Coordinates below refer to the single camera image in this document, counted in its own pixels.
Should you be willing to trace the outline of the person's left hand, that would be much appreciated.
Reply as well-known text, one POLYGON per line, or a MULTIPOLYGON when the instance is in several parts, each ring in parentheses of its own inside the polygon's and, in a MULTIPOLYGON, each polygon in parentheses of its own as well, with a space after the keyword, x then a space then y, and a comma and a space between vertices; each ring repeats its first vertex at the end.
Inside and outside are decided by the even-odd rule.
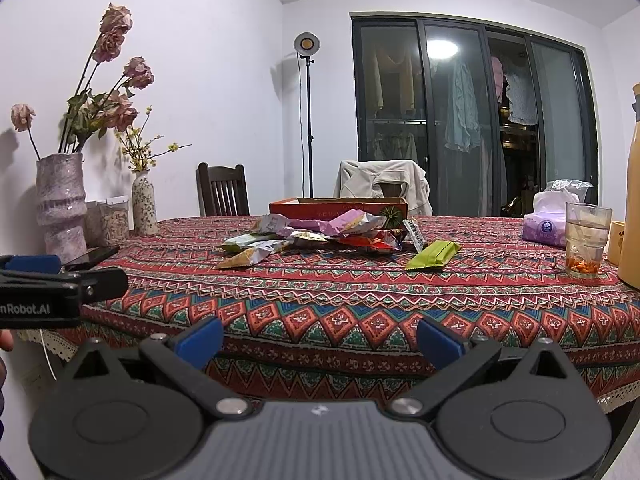
POLYGON ((0 332, 0 349, 6 352, 12 351, 14 348, 13 335, 9 330, 0 332))

